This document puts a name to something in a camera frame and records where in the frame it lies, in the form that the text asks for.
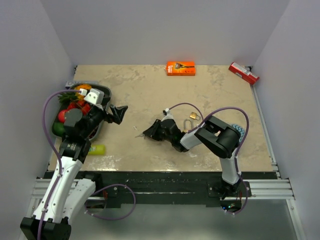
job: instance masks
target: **beige table surface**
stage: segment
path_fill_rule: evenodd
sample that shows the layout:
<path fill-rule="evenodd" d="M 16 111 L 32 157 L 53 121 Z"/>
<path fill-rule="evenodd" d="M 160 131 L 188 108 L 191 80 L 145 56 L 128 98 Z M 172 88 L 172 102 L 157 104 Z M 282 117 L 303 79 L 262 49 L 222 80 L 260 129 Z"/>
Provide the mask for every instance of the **beige table surface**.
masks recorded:
<path fill-rule="evenodd" d="M 204 116 L 218 108 L 242 108 L 249 116 L 250 129 L 239 152 L 244 172 L 270 172 L 271 160 L 250 85 L 225 65 L 198 65 L 196 76 L 166 76 L 164 65 L 79 65 L 75 81 L 98 81 L 111 89 L 111 103 L 128 105 L 121 125 L 104 123 L 93 144 L 104 144 L 106 154 L 88 156 L 82 170 L 88 171 L 221 171 L 220 160 L 203 144 L 188 152 L 176 151 L 169 142 L 135 137 L 158 118 L 162 110 L 181 102 L 196 105 Z M 174 108 L 171 113 L 180 129 L 191 106 Z M 216 117 L 229 124 L 246 127 L 241 112 L 225 110 Z M 49 170 L 56 165 L 53 156 Z"/>

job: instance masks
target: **cardboard box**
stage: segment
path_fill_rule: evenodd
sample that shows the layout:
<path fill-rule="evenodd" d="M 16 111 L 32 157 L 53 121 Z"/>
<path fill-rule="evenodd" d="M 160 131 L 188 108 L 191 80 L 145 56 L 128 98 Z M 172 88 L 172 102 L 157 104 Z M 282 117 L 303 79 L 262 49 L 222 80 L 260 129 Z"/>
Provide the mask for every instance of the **cardboard box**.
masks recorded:
<path fill-rule="evenodd" d="M 193 61 L 168 61 L 165 71 L 168 76 L 194 76 L 196 65 Z"/>
<path fill-rule="evenodd" d="M 259 80 L 258 76 L 235 62 L 231 63 L 229 70 L 252 85 Z"/>

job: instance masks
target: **white wall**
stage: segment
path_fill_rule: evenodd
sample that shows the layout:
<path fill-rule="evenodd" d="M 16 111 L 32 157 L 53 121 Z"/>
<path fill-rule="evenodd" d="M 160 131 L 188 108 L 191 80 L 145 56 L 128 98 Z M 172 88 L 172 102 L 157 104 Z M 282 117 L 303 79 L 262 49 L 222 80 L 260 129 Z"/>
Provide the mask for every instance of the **white wall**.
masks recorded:
<path fill-rule="evenodd" d="M 274 154 L 309 240 L 320 235 L 319 10 L 319 0 L 291 0 L 253 68 Z"/>
<path fill-rule="evenodd" d="M 41 0 L 76 64 L 253 65 L 289 0 Z"/>
<path fill-rule="evenodd" d="M 0 33 L 0 232 L 14 240 L 51 153 L 41 127 L 43 103 L 73 68 L 38 0 L 1 1 Z"/>

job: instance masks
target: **yellow object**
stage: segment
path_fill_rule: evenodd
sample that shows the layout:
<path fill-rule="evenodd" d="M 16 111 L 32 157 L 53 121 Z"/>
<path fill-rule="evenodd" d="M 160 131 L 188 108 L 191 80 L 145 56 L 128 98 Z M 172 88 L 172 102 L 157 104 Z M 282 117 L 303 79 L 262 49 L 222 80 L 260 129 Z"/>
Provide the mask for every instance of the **yellow object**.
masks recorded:
<path fill-rule="evenodd" d="M 76 86 L 74 89 L 75 90 L 80 90 L 80 89 L 90 90 L 90 89 L 92 89 L 92 86 L 89 84 L 81 84 L 79 86 Z M 75 95 L 77 96 L 78 100 L 80 100 L 80 101 L 85 98 L 85 96 L 80 95 L 80 93 L 78 93 L 78 92 Z"/>
<path fill-rule="evenodd" d="M 105 145 L 91 145 L 88 155 L 105 155 L 106 146 Z"/>
<path fill-rule="evenodd" d="M 201 119 L 201 117 L 198 114 L 196 114 L 195 112 L 191 112 L 190 118 L 191 119 L 195 119 L 195 120 L 200 120 Z"/>

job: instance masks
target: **orange box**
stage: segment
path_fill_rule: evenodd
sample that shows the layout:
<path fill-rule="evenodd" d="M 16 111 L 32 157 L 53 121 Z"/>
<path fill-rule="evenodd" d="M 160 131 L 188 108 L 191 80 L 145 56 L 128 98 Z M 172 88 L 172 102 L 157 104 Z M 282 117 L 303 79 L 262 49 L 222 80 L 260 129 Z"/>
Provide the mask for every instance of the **orange box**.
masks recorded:
<path fill-rule="evenodd" d="M 165 71 L 168 76 L 194 76 L 196 65 L 193 61 L 168 61 Z"/>

